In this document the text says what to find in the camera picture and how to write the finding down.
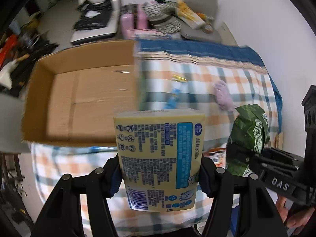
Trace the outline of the person's hand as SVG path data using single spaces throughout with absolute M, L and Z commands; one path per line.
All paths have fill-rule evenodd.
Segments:
M 278 195 L 277 201 L 275 203 L 275 206 L 282 218 L 282 221 L 286 221 L 286 225 L 289 228 L 305 226 L 308 223 L 310 217 L 313 215 L 315 208 L 309 208 L 306 211 L 300 211 L 289 217 L 289 210 L 285 207 L 286 201 L 287 199 L 285 197 Z

